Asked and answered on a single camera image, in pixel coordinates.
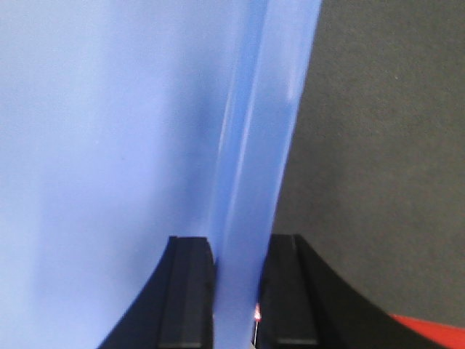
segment blue paper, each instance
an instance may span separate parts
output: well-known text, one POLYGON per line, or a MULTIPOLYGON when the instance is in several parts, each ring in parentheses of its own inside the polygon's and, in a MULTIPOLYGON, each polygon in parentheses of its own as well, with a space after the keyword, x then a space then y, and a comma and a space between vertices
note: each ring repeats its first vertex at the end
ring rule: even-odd
POLYGON ((0 2, 3 348, 97 347, 170 235, 209 237, 246 348, 319 6, 0 2))

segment gray fabric surface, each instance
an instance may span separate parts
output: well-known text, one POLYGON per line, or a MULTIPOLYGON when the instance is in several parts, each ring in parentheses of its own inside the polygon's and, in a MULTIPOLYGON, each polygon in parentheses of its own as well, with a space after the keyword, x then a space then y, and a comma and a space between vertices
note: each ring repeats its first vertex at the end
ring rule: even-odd
POLYGON ((465 326, 464 100, 464 0, 324 0, 275 232, 389 312, 465 326))

